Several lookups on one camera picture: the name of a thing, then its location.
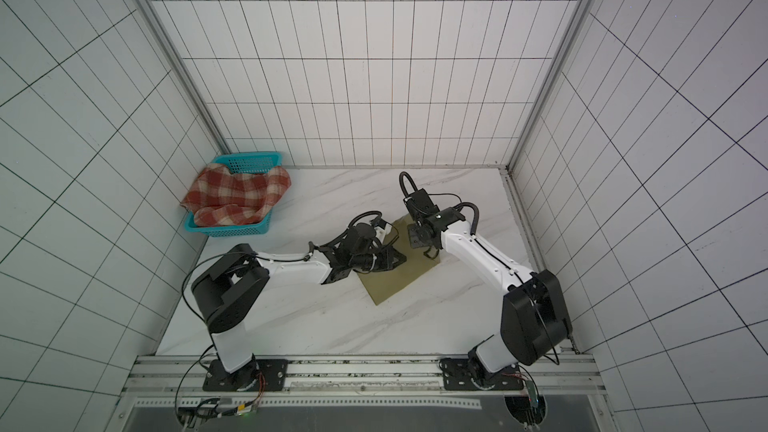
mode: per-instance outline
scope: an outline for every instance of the folded cloth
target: folded cloth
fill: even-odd
[[[288,171],[278,166],[265,174],[233,174],[224,164],[208,164],[181,205],[198,227],[257,224],[290,187]]]

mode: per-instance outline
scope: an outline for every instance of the white tiled wall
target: white tiled wall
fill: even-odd
[[[576,0],[152,0],[234,151],[504,165]]]
[[[623,430],[762,430],[768,0],[597,0],[513,176]]]
[[[0,0],[0,430],[102,430],[178,300],[216,149],[169,71],[131,0]]]

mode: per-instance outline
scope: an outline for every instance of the blue plastic basket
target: blue plastic basket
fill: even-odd
[[[274,166],[279,166],[283,161],[280,152],[244,152],[241,154],[229,154],[220,156],[214,160],[216,164],[225,164],[233,174],[260,174],[269,171]],[[266,214],[264,220],[258,224],[247,226],[222,226],[222,227],[197,227],[194,224],[194,214],[187,215],[184,228],[189,232],[199,232],[209,237],[229,237],[231,235],[266,234],[270,229],[272,211]]]

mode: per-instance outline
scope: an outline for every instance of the red plaid cloth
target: red plaid cloth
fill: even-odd
[[[290,187],[288,171],[233,174],[224,164],[208,164],[181,205],[194,213],[198,227],[245,226],[264,220]]]

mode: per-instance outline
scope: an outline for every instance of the metal corner post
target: metal corner post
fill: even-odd
[[[549,67],[549,71],[544,78],[544,84],[536,95],[531,115],[525,120],[520,139],[514,147],[514,152],[512,153],[512,158],[510,159],[509,164],[507,164],[509,170],[514,168],[520,158],[520,153],[522,152],[523,147],[525,147],[528,136],[531,135],[531,130],[533,130],[533,124],[542,114],[544,104],[549,99],[552,89],[554,88],[555,79],[557,79],[558,74],[562,71],[563,64],[565,64],[565,60],[571,52],[571,47],[576,41],[578,34],[581,32],[581,28],[587,19],[587,15],[589,15],[589,10],[593,3],[594,0],[578,0],[576,11],[574,11],[573,16],[571,17],[571,22],[568,24],[565,34],[563,34],[563,38],[558,45],[557,51],[554,53],[552,65]]]
[[[165,58],[168,60],[170,68],[178,75],[184,91],[192,99],[192,102],[197,109],[197,113],[200,115],[200,117],[203,118],[205,125],[216,141],[219,150],[223,154],[231,154],[232,151],[226,144],[224,136],[216,124],[213,115],[211,115],[210,111],[205,105],[205,101],[202,99],[202,95],[197,90],[194,81],[192,81],[192,76],[187,70],[186,65],[181,61],[181,55],[174,46],[173,42],[171,42],[170,36],[168,36],[168,32],[160,22],[160,18],[155,12],[152,3],[150,0],[134,0],[134,2],[136,3],[138,11],[141,13],[141,16],[144,18],[144,21],[147,23],[150,32],[154,35],[154,38],[160,44],[160,48],[162,49],[163,54],[165,54]]]

